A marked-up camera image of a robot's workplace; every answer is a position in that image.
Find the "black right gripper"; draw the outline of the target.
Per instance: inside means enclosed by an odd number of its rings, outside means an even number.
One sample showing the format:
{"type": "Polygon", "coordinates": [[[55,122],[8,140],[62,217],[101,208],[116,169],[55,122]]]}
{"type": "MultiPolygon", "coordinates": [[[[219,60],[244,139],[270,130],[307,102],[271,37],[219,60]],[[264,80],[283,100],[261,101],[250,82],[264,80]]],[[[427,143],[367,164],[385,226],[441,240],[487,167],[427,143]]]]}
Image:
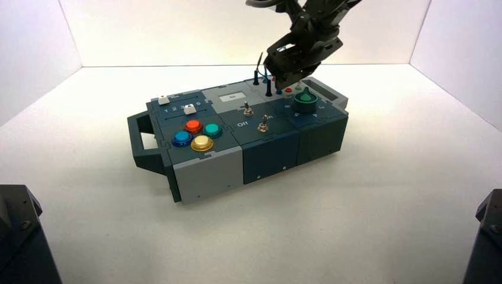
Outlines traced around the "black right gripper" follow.
{"type": "Polygon", "coordinates": [[[275,89],[282,90],[312,75],[341,47],[338,37],[317,40],[311,34],[288,33],[267,49],[264,64],[275,78],[275,89]]]}

